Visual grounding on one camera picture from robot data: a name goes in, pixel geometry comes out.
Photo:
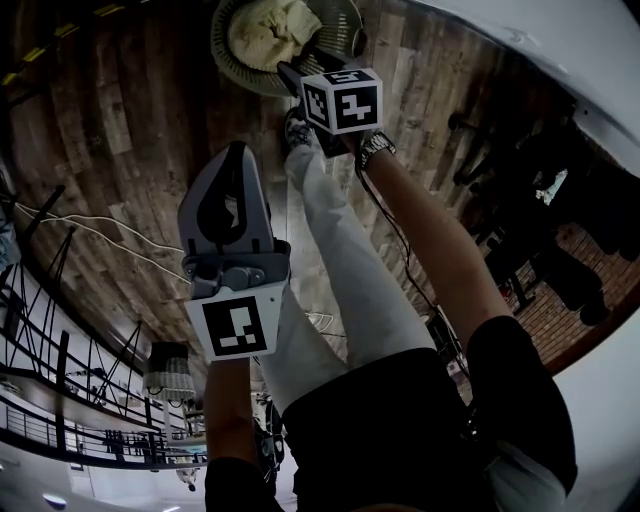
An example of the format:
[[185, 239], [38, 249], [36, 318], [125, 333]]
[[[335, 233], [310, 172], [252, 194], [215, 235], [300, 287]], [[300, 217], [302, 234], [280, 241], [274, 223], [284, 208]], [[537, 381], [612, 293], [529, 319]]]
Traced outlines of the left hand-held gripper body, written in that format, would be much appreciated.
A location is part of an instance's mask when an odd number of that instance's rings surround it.
[[290, 245], [276, 239], [273, 252], [188, 256], [191, 280], [185, 303], [209, 361], [275, 352], [282, 298], [290, 276]]

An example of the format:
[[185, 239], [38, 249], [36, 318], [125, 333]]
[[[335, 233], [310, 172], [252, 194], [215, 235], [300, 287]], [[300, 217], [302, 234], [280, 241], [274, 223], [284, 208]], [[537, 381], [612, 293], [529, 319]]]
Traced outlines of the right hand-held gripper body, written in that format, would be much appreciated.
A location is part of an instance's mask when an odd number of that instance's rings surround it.
[[327, 158], [349, 152], [344, 134], [379, 129], [383, 84], [371, 68], [354, 68], [301, 78], [306, 120], [313, 125]]

